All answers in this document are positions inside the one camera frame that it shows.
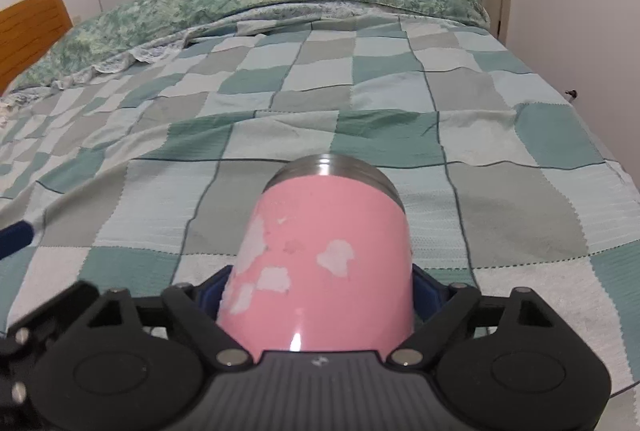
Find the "wooden headboard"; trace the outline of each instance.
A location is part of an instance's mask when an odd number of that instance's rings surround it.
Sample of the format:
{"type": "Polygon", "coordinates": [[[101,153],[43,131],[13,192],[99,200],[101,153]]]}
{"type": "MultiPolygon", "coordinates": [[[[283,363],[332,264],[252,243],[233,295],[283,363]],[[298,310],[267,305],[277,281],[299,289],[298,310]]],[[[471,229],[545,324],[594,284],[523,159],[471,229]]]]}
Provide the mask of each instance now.
{"type": "Polygon", "coordinates": [[[62,0],[24,0],[0,11],[0,94],[71,26],[62,0]]]}

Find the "white patch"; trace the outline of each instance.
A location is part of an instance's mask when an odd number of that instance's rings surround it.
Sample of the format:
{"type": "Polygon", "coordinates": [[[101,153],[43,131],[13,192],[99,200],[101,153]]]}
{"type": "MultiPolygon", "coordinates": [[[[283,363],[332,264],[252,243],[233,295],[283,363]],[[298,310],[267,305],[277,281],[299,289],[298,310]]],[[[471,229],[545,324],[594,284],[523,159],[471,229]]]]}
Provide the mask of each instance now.
{"type": "Polygon", "coordinates": [[[222,290],[222,299],[220,299],[220,310],[226,309],[231,302],[231,297],[234,294],[234,286],[231,284],[231,280],[226,281],[225,289],[222,290]]]}
{"type": "Polygon", "coordinates": [[[223,52],[224,50],[230,50],[231,48],[236,48],[236,46],[255,46],[260,39],[264,37],[264,34],[258,34],[257,36],[238,36],[238,37],[228,37],[224,41],[222,41],[219,45],[216,45],[212,52],[223,52]]]}
{"type": "Polygon", "coordinates": [[[168,339],[169,336],[166,333],[166,327],[156,326],[151,328],[150,335],[152,337],[158,337],[159,339],[168,339]]]}
{"type": "Polygon", "coordinates": [[[289,351],[300,351],[302,347],[302,341],[300,339],[300,334],[295,334],[293,339],[291,339],[291,344],[289,345],[289,351]]]}
{"type": "Polygon", "coordinates": [[[244,234],[240,251],[238,251],[238,260],[234,265],[236,273],[241,274],[249,270],[255,258],[266,250],[267,244],[264,242],[264,221],[262,217],[258,215],[253,219],[246,234],[244,234]]]}
{"type": "Polygon", "coordinates": [[[55,119],[53,119],[51,124],[49,124],[49,127],[47,127],[46,129],[46,133],[51,133],[53,129],[58,129],[60,127],[66,126],[69,122],[71,122],[71,119],[73,119],[73,117],[75,117],[81,109],[82,106],[73,107],[58,115],[55,119]]]}
{"type": "Polygon", "coordinates": [[[189,68],[198,64],[204,59],[207,54],[201,54],[199,56],[185,57],[182,59],[175,58],[171,62],[165,64],[162,71],[158,74],[158,77],[165,77],[172,74],[185,74],[189,68]]]}
{"type": "Polygon", "coordinates": [[[240,292],[238,293],[238,298],[236,302],[229,310],[231,315],[235,316],[241,314],[242,312],[246,312],[251,306],[251,298],[254,296],[254,284],[252,283],[243,283],[240,287],[240,292]]]}
{"type": "Polygon", "coordinates": [[[53,108],[53,111],[49,113],[49,116],[56,116],[64,113],[73,105],[76,100],[78,100],[78,97],[80,97],[82,91],[82,88],[71,88],[70,90],[63,91],[60,94],[60,98],[58,99],[56,106],[53,108]]]}
{"type": "Polygon", "coordinates": [[[263,268],[255,285],[258,290],[272,290],[281,294],[287,292],[290,286],[289,272],[285,267],[263,268]]]}
{"type": "Polygon", "coordinates": [[[326,268],[333,275],[347,277],[349,274],[347,265],[353,258],[355,256],[351,245],[343,239],[334,239],[326,246],[326,251],[318,254],[316,261],[320,267],[326,268]]]}
{"type": "Polygon", "coordinates": [[[106,74],[101,75],[100,77],[95,77],[94,80],[91,81],[91,84],[102,84],[106,82],[105,85],[101,86],[100,89],[95,93],[95,97],[109,98],[116,91],[118,91],[121,87],[123,87],[129,79],[133,77],[133,75],[124,75],[121,78],[113,78],[114,74],[106,74]]]}

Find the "peeling paint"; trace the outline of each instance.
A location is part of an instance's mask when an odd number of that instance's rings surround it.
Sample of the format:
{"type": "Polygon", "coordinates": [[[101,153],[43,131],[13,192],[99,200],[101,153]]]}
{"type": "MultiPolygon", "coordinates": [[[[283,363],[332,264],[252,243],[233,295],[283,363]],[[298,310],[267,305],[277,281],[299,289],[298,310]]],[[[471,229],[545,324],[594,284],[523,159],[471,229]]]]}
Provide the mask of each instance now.
{"type": "Polygon", "coordinates": [[[334,239],[326,246],[326,251],[318,254],[316,262],[337,277],[347,277],[348,263],[354,258],[353,249],[347,241],[334,239]]]}
{"type": "Polygon", "coordinates": [[[267,250],[267,244],[264,241],[264,220],[258,214],[249,225],[240,250],[238,251],[238,259],[234,265],[234,271],[238,274],[249,270],[255,258],[267,250]]]}
{"type": "Polygon", "coordinates": [[[231,315],[238,315],[242,312],[246,312],[251,306],[251,299],[254,296],[255,286],[253,283],[243,283],[240,287],[240,291],[238,292],[238,297],[236,298],[236,302],[229,310],[231,315]]]}
{"type": "Polygon", "coordinates": [[[289,271],[285,267],[265,267],[260,272],[256,288],[258,290],[271,290],[284,294],[291,286],[289,271]]]}
{"type": "Polygon", "coordinates": [[[231,279],[226,281],[225,289],[222,290],[222,298],[220,299],[220,310],[224,310],[231,302],[231,297],[234,294],[234,286],[231,283],[231,279]]]}

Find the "blue handle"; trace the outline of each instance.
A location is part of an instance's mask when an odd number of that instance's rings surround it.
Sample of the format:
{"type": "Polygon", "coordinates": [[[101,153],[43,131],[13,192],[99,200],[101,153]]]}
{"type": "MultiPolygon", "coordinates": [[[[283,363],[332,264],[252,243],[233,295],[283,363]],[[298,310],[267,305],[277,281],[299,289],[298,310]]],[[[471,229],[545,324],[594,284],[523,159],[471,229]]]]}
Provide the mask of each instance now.
{"type": "Polygon", "coordinates": [[[19,221],[0,230],[0,259],[12,255],[33,241],[33,227],[27,221],[19,221]]]}

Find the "green floral pillowcase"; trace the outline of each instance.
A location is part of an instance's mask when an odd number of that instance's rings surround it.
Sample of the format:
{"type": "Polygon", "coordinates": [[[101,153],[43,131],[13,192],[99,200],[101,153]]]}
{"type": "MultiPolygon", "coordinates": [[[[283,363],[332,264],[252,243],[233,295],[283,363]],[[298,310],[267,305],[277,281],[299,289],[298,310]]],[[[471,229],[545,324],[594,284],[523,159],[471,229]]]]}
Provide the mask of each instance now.
{"type": "MultiPolygon", "coordinates": [[[[132,0],[70,30],[8,88],[48,85],[135,46],[184,29],[213,23],[251,8],[334,0],[132,0]]],[[[480,0],[345,0],[378,4],[488,29],[480,0]]]]}

